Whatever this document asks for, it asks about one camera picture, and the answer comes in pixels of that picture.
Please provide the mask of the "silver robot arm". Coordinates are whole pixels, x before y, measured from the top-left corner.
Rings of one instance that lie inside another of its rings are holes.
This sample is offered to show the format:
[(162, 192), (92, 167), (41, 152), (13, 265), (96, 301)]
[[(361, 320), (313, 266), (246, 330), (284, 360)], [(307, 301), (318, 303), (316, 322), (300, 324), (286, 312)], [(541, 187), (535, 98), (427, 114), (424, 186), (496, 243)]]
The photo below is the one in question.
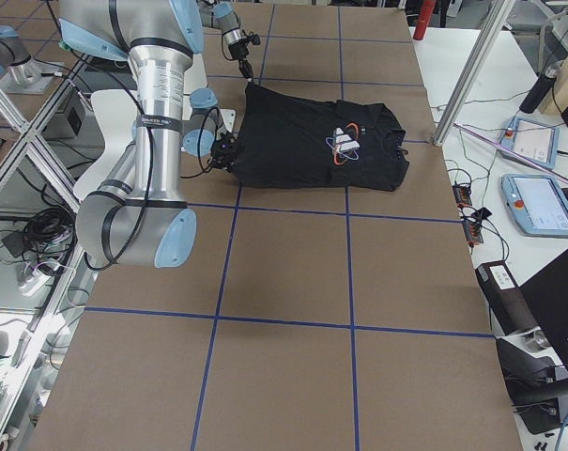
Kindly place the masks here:
[(259, 45), (260, 37), (254, 32), (242, 29), (239, 16), (231, 2), (197, 1), (196, 4), (200, 10), (202, 25), (220, 31), (223, 56), (229, 61), (237, 61), (242, 77), (252, 82), (254, 73), (248, 60), (249, 46)]
[(178, 267), (196, 234), (195, 212), (179, 188), (190, 136), (184, 75), (204, 51), (205, 28), (220, 30), (231, 55), (251, 69), (238, 16), (223, 1), (63, 1), (59, 22), (70, 48), (127, 62), (137, 87), (135, 137), (77, 213), (85, 262), (96, 271)]

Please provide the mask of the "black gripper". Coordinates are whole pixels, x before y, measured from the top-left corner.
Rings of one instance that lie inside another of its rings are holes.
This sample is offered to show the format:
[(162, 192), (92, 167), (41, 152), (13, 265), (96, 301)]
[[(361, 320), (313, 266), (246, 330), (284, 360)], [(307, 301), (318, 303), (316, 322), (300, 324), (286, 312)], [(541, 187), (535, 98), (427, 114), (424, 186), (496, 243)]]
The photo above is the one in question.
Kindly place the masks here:
[(226, 39), (228, 51), (233, 60), (237, 60), (238, 69), (240, 74), (248, 82), (253, 81), (253, 67), (252, 64), (246, 59), (249, 50), (248, 44), (249, 40), (247, 37), (242, 37), (241, 39), (232, 40), (230, 38)]
[(230, 171), (243, 146), (232, 133), (222, 133), (210, 150), (208, 165), (210, 168)]

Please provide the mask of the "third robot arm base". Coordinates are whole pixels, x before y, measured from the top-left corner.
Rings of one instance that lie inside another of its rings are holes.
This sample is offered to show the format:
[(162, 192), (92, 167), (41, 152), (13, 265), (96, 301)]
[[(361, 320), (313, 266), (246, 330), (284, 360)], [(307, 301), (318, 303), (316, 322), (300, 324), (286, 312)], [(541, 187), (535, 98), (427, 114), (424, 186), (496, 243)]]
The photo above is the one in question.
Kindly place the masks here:
[(0, 25), (0, 87), (9, 94), (43, 94), (52, 81), (53, 68), (29, 53), (19, 34)]

